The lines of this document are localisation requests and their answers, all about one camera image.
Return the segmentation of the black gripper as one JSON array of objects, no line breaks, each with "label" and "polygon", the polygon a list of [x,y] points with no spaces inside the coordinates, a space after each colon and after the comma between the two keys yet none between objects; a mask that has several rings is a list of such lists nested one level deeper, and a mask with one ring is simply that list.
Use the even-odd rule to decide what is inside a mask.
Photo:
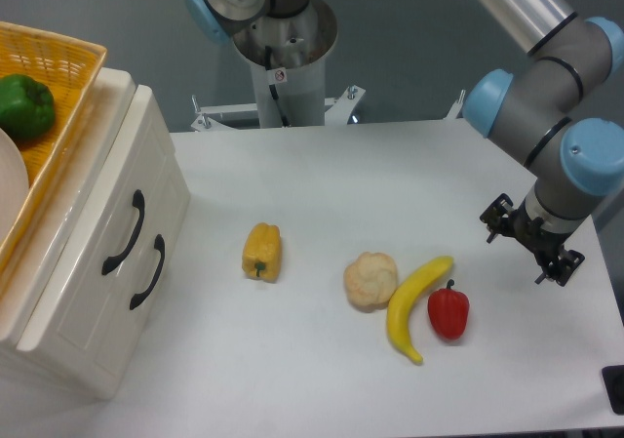
[{"label": "black gripper", "polygon": [[506,193],[501,193],[480,215],[480,221],[487,227],[487,242],[497,236],[514,237],[535,256],[541,274],[534,280],[539,285],[544,280],[565,286],[585,256],[574,250],[567,250],[564,244],[570,233],[555,233],[542,228],[543,218],[532,219],[523,202],[514,210],[513,202]]}]

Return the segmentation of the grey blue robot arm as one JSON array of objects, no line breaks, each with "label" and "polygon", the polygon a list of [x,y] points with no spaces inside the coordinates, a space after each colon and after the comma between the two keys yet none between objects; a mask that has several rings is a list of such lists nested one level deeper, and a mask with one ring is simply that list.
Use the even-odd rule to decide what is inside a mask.
[{"label": "grey blue robot arm", "polygon": [[[623,62],[623,32],[582,20],[565,0],[479,0],[532,60],[521,76],[497,69],[460,103],[462,116],[536,181],[523,202],[497,197],[482,213],[491,236],[535,257],[564,285],[583,256],[566,239],[623,181],[623,130],[569,114]],[[251,68],[263,127],[325,125],[325,60],[337,23],[322,0],[185,0],[204,35],[233,43]]]}]

